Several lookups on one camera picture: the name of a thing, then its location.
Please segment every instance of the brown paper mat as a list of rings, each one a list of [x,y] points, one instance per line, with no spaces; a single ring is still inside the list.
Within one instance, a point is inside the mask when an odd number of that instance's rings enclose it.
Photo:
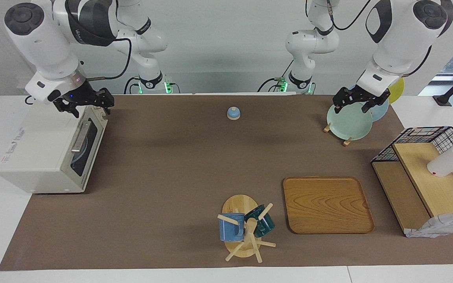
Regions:
[[[116,98],[87,193],[33,195],[0,270],[453,263],[453,234],[405,238],[370,160],[403,129],[392,109],[342,147],[325,134],[331,96]],[[241,119],[230,121],[230,106]],[[359,179],[376,229],[366,235],[296,235],[282,181]],[[216,215],[232,195],[273,202],[263,263],[233,258]]]

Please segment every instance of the mug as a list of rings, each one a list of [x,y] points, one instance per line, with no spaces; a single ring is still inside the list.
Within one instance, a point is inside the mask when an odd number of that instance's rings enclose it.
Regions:
[[[219,238],[223,242],[240,242],[244,240],[244,213],[222,213],[239,223],[235,225],[224,220],[219,220]]]
[[[268,213],[265,215],[265,217],[262,218],[262,220],[258,220],[258,217],[264,210],[265,205],[261,204],[257,208],[247,213],[246,216],[244,216],[244,221],[247,221],[250,218],[254,218],[258,222],[254,231],[254,235],[257,238],[261,238],[262,236],[267,235],[275,228],[275,224]]]

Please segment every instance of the yellow plate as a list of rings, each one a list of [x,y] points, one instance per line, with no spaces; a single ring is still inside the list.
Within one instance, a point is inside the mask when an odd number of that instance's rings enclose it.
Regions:
[[[398,79],[395,84],[388,87],[390,91],[389,104],[393,104],[403,94],[405,89],[405,80],[403,78]]]

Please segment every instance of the round wooden base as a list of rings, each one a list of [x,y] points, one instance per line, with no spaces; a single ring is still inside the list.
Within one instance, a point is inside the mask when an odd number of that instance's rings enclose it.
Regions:
[[[258,204],[254,199],[248,197],[247,195],[234,195],[225,201],[223,204],[223,209],[221,213],[248,213],[253,209],[257,208]],[[225,242],[226,249],[228,252],[232,252],[235,247],[237,247],[241,242]],[[237,257],[250,257],[255,254],[253,249],[253,244],[244,243],[242,247],[234,254]]]

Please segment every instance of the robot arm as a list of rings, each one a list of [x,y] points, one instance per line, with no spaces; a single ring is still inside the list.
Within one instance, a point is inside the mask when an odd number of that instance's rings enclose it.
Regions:
[[[32,0],[10,8],[5,24],[20,52],[36,66],[27,92],[38,101],[53,102],[61,112],[77,116],[76,106],[95,105],[109,113],[109,107],[114,106],[106,88],[92,90],[70,43],[114,43],[137,63],[142,88],[169,92],[166,76],[151,55],[165,50],[167,41],[144,14],[140,0],[55,0],[53,4]],[[130,54],[123,41],[131,42]]]
[[[331,0],[332,7],[340,0]],[[313,0],[309,6],[309,21],[316,27],[313,30],[298,30],[286,38],[286,49],[293,55],[293,66],[285,76],[288,91],[304,93],[310,86],[316,62],[313,54],[326,54],[335,51],[339,38],[333,29],[328,14],[327,0]]]
[[[450,0],[441,5],[431,0],[380,0],[370,11],[366,29],[377,50],[356,86],[341,88],[333,97],[335,112],[355,102],[365,102],[362,110],[381,105],[389,97],[387,88],[428,51],[453,19]]]
[[[167,91],[167,81],[152,53],[166,50],[167,39],[154,27],[140,2],[56,0],[53,14],[69,42],[97,46],[113,43],[119,52],[130,55],[137,64],[140,86],[145,93],[160,93]],[[121,39],[131,41],[130,51]]]
[[[53,102],[61,112],[78,118],[76,106],[95,105],[109,113],[114,98],[106,88],[96,92],[79,70],[79,60],[70,50],[51,15],[34,3],[21,3],[5,15],[6,29],[22,54],[36,66],[26,91],[36,100]]]
[[[146,16],[140,0],[119,1],[118,21],[121,23],[118,37],[131,40],[133,48],[131,59],[137,63],[139,85],[144,93],[169,92],[167,76],[160,70],[157,59],[152,53],[167,49],[167,39],[151,19]],[[119,52],[128,55],[127,47],[122,42],[116,42]]]

